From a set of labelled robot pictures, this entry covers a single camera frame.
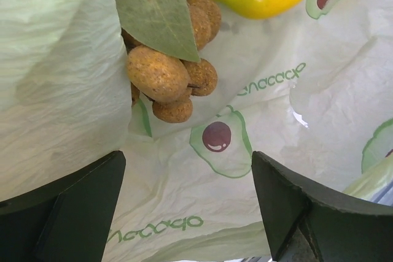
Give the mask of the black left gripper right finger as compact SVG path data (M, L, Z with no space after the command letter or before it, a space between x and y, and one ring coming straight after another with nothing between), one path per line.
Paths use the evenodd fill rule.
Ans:
M317 183L262 152L252 175L273 261L392 261L392 207Z

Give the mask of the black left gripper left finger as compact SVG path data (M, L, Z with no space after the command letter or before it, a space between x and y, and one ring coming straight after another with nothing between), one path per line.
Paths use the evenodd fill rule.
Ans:
M125 166L114 151L1 201L1 261L101 261Z

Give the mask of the green knotted plastic bag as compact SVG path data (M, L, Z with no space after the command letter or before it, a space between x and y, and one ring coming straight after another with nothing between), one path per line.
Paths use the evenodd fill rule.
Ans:
M215 91L167 124L131 102L115 0L1 0L1 199L126 158L103 261L267 256L251 153L363 198L392 180L392 0L224 9Z

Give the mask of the bunch of longan fruit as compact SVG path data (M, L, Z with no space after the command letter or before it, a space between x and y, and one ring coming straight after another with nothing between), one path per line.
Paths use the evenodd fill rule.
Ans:
M201 88L199 56L219 31L220 9L212 0L115 0L126 46L133 100L152 102L161 121L183 123L192 112L191 96Z

